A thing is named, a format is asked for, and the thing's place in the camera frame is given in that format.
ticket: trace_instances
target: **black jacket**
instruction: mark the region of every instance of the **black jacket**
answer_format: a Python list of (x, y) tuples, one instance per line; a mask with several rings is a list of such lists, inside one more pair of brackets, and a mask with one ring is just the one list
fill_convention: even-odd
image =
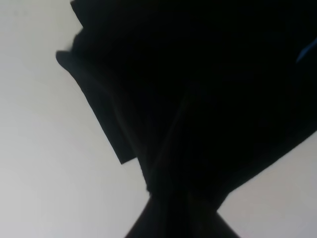
[(83, 30), (57, 60), (120, 161), (138, 157), (151, 193), (129, 238), (235, 237), (216, 214), (228, 193), (317, 129), (316, 50), (297, 63), (317, 36), (317, 3), (72, 7)]

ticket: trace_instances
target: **dark cloth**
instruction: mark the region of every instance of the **dark cloth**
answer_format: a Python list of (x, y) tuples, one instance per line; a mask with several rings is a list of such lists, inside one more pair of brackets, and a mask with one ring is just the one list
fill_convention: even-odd
[[(216, 214), (228, 193), (317, 129), (316, 49), (296, 63), (317, 36), (317, 3), (76, 0), (72, 7), (83, 30), (57, 60), (121, 161), (137, 156), (151, 193), (149, 230), (139, 230), (140, 219), (128, 237), (226, 237), (224, 230), (235, 237)], [(202, 232), (208, 223), (217, 225)]]

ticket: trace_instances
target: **white wall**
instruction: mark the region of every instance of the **white wall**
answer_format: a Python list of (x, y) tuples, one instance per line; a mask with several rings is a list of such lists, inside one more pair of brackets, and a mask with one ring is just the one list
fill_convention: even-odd
[(147, 202), (55, 60), (80, 29), (69, 0), (0, 1), (1, 238), (123, 238)]
[(317, 237), (317, 134), (232, 192), (218, 212), (241, 238)]

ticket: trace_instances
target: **white background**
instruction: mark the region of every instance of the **white background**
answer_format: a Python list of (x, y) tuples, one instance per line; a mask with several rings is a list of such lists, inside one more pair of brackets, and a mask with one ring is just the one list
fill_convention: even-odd
[[(0, 237), (123, 238), (148, 194), (57, 64), (81, 29), (68, 0), (0, 1)], [(242, 238), (317, 236), (317, 136), (231, 193)]]

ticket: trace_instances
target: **black fabric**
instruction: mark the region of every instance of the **black fabric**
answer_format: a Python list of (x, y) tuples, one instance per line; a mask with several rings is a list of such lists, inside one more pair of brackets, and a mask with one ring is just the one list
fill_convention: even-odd
[(128, 237), (235, 237), (216, 214), (226, 196), (317, 129), (316, 49), (296, 63), (317, 36), (317, 3), (72, 7), (83, 30), (57, 60), (117, 155), (132, 148), (151, 193)]
[(93, 64), (78, 59), (68, 52), (60, 52), (56, 54), (56, 58), (60, 65), (76, 78), (119, 161), (123, 164), (136, 158), (117, 122), (110, 97), (110, 87), (102, 84), (100, 72)]

